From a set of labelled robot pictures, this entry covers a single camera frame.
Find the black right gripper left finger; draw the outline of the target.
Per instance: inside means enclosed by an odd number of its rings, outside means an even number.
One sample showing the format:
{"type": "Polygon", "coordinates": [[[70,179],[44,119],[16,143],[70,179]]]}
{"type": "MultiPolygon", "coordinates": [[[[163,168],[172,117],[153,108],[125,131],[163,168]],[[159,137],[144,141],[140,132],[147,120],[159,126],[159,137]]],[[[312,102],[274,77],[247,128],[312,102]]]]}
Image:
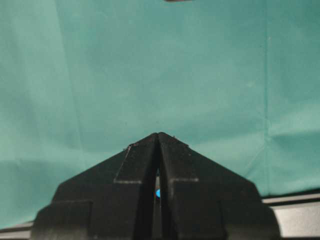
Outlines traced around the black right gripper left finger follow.
{"type": "Polygon", "coordinates": [[[37,213],[31,239],[151,239],[157,168],[153,133],[61,183],[37,213]]]}

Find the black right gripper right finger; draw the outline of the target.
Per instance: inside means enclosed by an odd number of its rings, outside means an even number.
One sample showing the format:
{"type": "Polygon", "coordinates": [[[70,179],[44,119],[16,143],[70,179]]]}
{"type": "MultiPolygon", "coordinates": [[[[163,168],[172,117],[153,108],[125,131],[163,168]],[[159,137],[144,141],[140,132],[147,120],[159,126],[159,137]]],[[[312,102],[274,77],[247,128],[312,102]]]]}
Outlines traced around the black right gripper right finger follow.
{"type": "Polygon", "coordinates": [[[159,133],[162,231],[171,240],[276,240],[274,212],[246,178],[159,133]]]}

